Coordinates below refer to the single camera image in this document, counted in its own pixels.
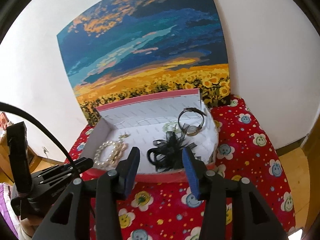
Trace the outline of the left hand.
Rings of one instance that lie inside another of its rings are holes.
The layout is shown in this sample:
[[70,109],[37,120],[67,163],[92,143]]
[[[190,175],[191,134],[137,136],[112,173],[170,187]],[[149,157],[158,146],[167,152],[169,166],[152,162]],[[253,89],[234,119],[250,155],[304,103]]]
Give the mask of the left hand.
[[29,215],[28,217],[21,219],[17,227],[19,240],[31,240],[36,229],[42,223],[43,218],[35,215]]

